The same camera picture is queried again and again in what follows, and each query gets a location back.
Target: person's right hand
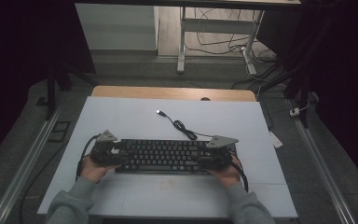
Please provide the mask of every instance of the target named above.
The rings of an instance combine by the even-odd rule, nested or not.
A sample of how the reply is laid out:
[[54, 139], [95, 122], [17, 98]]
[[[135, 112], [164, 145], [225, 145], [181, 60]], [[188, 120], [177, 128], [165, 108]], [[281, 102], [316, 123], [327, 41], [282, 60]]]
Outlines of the person's right hand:
[[[237, 158], [235, 158], [235, 156], [232, 156], [232, 155], [231, 155], [231, 157], [232, 157], [232, 161], [235, 164], [237, 164], [239, 167], [241, 167], [241, 164], [237, 160]], [[226, 169], [221, 170], [221, 171], [214, 171], [214, 170], [207, 170], [207, 171], [211, 175], [214, 175], [220, 181], [220, 183], [226, 188], [229, 188], [241, 181], [240, 174], [231, 165], [229, 165]]]

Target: dark background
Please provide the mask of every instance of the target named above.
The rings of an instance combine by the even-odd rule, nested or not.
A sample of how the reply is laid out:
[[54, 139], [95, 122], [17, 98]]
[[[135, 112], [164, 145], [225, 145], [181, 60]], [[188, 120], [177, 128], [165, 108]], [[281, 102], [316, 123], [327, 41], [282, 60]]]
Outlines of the dark background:
[[94, 72], [72, 1], [0, 1], [0, 143], [51, 69]]

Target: gray sweater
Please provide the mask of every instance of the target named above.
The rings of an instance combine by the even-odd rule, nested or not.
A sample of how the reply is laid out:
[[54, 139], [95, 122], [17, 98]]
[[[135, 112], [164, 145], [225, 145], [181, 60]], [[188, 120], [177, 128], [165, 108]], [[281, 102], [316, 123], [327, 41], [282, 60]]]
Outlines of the gray sweater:
[[[47, 223], [89, 223], [89, 210], [94, 205], [91, 194], [95, 186], [80, 176], [71, 190], [60, 191], [48, 208]], [[227, 196], [228, 216], [235, 224], [275, 223], [255, 193], [247, 193], [241, 183], [228, 188]]]

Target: wooden board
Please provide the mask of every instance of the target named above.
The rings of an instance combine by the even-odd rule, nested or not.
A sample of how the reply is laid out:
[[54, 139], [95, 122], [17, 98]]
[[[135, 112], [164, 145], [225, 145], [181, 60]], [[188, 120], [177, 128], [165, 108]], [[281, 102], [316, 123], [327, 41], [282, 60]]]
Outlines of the wooden board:
[[175, 100], [200, 100], [207, 97], [212, 101], [255, 102], [252, 91], [191, 88], [98, 86], [91, 96]]

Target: keyboard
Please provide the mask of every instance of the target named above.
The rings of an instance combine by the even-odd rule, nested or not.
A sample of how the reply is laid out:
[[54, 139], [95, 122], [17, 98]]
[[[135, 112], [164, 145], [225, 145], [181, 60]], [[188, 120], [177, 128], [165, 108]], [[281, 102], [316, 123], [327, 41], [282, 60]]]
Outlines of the keyboard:
[[[129, 163], [116, 169], [117, 173], [206, 175], [192, 156], [208, 157], [208, 152], [199, 151], [209, 141], [190, 140], [140, 140], [122, 139], [124, 147], [118, 152], [131, 152]], [[235, 144], [227, 148], [237, 154]]]

